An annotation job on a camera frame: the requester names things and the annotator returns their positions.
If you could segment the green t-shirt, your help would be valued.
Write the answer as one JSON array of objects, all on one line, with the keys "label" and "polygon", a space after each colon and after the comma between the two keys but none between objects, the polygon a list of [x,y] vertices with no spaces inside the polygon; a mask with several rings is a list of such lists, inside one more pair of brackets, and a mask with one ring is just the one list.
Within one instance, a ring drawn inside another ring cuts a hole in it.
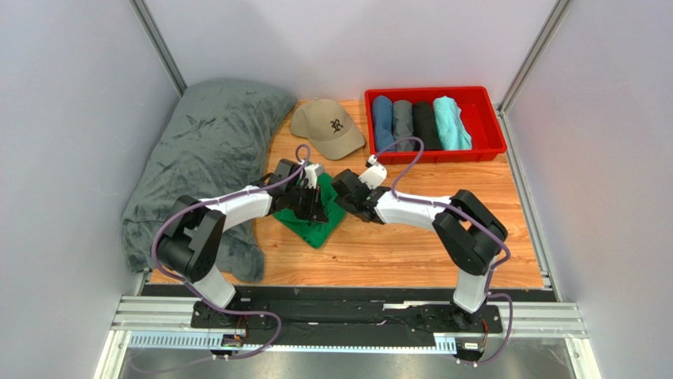
[{"label": "green t-shirt", "polygon": [[336,230],[344,218],[345,211],[336,203],[337,192],[331,184],[332,176],[324,173],[318,177],[321,186],[321,204],[328,217],[327,223],[318,223],[298,219],[294,212],[285,209],[273,217],[289,230],[297,234],[309,246],[319,249]]}]

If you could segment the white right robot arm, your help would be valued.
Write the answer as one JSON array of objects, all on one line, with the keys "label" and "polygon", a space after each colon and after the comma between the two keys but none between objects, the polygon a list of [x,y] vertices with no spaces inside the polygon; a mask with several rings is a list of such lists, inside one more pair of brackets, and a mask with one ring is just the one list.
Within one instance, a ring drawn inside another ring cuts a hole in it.
[{"label": "white right robot arm", "polygon": [[486,304],[494,270],[511,252],[504,225],[470,191],[422,197],[382,185],[384,176],[345,170],[331,181],[336,203],[366,223],[404,224],[433,231],[459,268],[453,304],[465,314]]}]

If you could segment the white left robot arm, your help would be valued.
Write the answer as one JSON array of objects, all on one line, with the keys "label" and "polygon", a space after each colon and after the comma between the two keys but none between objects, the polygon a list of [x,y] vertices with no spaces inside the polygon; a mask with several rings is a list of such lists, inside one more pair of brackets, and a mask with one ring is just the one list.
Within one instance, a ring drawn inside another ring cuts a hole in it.
[{"label": "white left robot arm", "polygon": [[181,196],[152,242],[156,267],[195,290],[224,325],[235,325],[248,313],[231,309],[240,294],[216,267],[223,233],[283,210],[300,220],[328,223],[318,184],[324,171],[320,163],[282,159],[273,173],[234,193],[204,200]]}]

